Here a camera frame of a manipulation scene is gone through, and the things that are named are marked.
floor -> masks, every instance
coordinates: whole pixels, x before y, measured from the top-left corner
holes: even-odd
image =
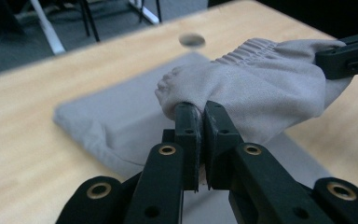
[[[207,3],[207,0],[160,1],[162,19],[170,21],[204,10]],[[145,0],[145,6],[157,15],[156,1]],[[153,25],[146,20],[139,22],[139,13],[127,0],[93,0],[90,8],[102,42]],[[86,36],[79,5],[67,4],[65,9],[48,6],[45,12],[67,52],[96,44],[92,33]],[[25,34],[0,34],[0,73],[54,57],[32,9],[16,17]]]

metal chair leg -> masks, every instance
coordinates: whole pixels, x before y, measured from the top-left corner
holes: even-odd
[[[86,18],[86,9],[84,7],[84,3],[83,1],[79,1],[80,4],[80,8],[81,8],[81,17],[83,19],[83,23],[84,23],[84,28],[86,30],[86,35],[90,36],[90,30],[89,30],[89,25],[87,24],[87,18]]]
[[[86,15],[89,17],[89,23],[91,25],[91,30],[94,33],[95,40],[100,42],[100,37],[98,36],[97,28],[95,27],[94,19],[92,18],[89,3],[87,0],[80,0],[83,2],[84,8],[86,9]]]
[[[139,23],[142,22],[142,19],[144,18],[144,6],[145,6],[145,0],[141,0],[141,8],[139,9]]]
[[[162,18],[161,18],[161,8],[159,6],[159,0],[156,0],[156,5],[157,5],[157,13],[158,13],[158,20],[159,23],[162,23]]]

light wood surface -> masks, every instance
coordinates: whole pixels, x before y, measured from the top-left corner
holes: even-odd
[[[330,38],[255,2],[240,1],[0,74],[0,223],[54,223],[76,188],[103,167],[52,122],[54,107],[122,82],[191,49],[210,59],[246,39]],[[333,175],[358,186],[358,78],[319,119],[288,133]]]

gray cloth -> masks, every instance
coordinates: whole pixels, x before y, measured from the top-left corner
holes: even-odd
[[[127,179],[143,169],[150,148],[161,141],[162,130],[174,126],[173,121],[165,118],[153,93],[156,84],[174,67],[190,63],[209,64],[203,56],[189,53],[127,82],[62,103],[55,110],[54,121],[90,154]],[[275,69],[279,67],[270,67],[269,71],[279,72]],[[205,72],[202,69],[195,69],[193,74],[199,71],[202,72],[200,74]],[[213,78],[208,80],[208,85],[213,81],[215,81]],[[189,85],[194,88],[190,91],[194,93],[195,90],[202,90],[203,84],[190,83]],[[325,85],[322,84],[319,88],[325,88]],[[255,102],[257,105],[262,105],[262,102]],[[266,120],[279,119],[279,115],[284,115],[283,111]],[[250,116],[253,119],[263,118],[252,114]],[[265,147],[297,181],[312,187],[317,178],[329,176],[323,167],[284,134],[271,136],[270,139]],[[200,186],[200,192],[197,194],[192,191],[185,192],[183,221],[184,223],[236,223],[228,204],[227,192],[208,191],[206,186]]]
[[[320,116],[350,84],[350,78],[326,80],[314,64],[315,52],[342,46],[333,40],[251,39],[215,62],[174,68],[158,83],[156,96],[171,119],[178,103],[191,103],[202,113],[208,100],[215,101],[245,141],[263,145]]]

brass screw hole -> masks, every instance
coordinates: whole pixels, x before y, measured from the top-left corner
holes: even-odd
[[[336,196],[342,200],[354,201],[357,199],[356,193],[352,189],[346,187],[343,184],[339,184],[337,182],[330,182],[327,184],[327,189],[334,196]]]
[[[246,146],[244,150],[246,153],[254,155],[254,156],[258,156],[261,154],[261,149],[259,147]]]
[[[170,156],[176,152],[176,148],[171,146],[163,146],[158,150],[159,154],[164,156]]]
[[[89,187],[87,196],[91,199],[101,199],[108,195],[111,190],[112,186],[110,186],[110,184],[105,182],[97,183]]]

